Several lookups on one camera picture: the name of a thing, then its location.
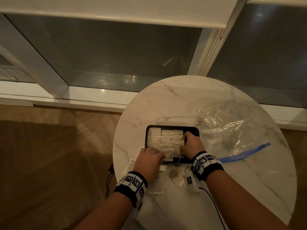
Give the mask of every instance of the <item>black wristband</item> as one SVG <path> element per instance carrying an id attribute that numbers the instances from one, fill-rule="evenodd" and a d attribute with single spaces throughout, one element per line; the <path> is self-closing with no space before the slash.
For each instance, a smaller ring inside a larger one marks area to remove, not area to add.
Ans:
<path id="1" fill-rule="evenodd" d="M 147 181 L 138 172 L 131 171 L 125 175 L 116 185 L 114 192 L 119 192 L 127 196 L 136 208 L 137 202 L 140 202 L 146 192 Z"/>
<path id="2" fill-rule="evenodd" d="M 215 170 L 224 170 L 221 161 L 206 151 L 199 152 L 192 159 L 191 167 L 198 180 L 206 181 L 208 175 Z"/>

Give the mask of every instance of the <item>hand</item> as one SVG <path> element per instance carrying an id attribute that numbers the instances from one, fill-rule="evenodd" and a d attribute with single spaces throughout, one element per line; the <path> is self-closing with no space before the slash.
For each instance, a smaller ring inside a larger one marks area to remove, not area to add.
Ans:
<path id="1" fill-rule="evenodd" d="M 144 176 L 147 183 L 150 183 L 156 178 L 159 173 L 160 165 L 163 162 L 165 155 L 158 149 L 153 147 L 142 148 L 138 155 L 133 171 L 139 172 Z"/>
<path id="2" fill-rule="evenodd" d="M 205 147 L 199 136 L 193 135 L 191 132 L 187 131 L 183 137 L 187 139 L 185 146 L 180 146 L 180 150 L 186 155 L 187 158 L 192 160 L 192 158 L 201 151 L 205 151 Z"/>

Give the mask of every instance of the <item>person's left arm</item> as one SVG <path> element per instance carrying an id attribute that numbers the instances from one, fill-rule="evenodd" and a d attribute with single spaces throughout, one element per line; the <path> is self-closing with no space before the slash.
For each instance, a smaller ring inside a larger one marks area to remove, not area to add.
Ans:
<path id="1" fill-rule="evenodd" d="M 164 154 L 153 147 L 142 148 L 133 171 L 140 173 L 147 182 L 156 178 Z M 74 230 L 121 229 L 132 210 L 132 201 L 120 192 L 114 192 L 97 209 L 86 216 Z"/>

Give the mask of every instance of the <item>window pane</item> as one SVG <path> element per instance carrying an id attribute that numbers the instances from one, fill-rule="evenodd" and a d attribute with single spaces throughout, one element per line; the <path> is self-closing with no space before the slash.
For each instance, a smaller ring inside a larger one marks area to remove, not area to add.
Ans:
<path id="1" fill-rule="evenodd" d="M 307 107 L 307 8 L 248 4 L 208 77 L 261 104 Z"/>
<path id="2" fill-rule="evenodd" d="M 17 66 L 13 65 L 0 54 L 0 81 L 19 81 L 35 83 L 28 75 Z"/>
<path id="3" fill-rule="evenodd" d="M 186 75 L 201 28 L 6 15 L 70 86 L 141 91 Z"/>

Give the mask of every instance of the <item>person's right arm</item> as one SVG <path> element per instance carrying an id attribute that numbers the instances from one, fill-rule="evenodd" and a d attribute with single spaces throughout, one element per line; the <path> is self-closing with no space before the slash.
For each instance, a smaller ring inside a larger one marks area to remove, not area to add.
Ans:
<path id="1" fill-rule="evenodd" d="M 192 159 L 196 154 L 205 151 L 200 137 L 186 132 L 184 154 Z M 289 228 L 232 177 L 223 170 L 215 170 L 206 178 L 210 193 L 230 230 L 263 230 Z"/>

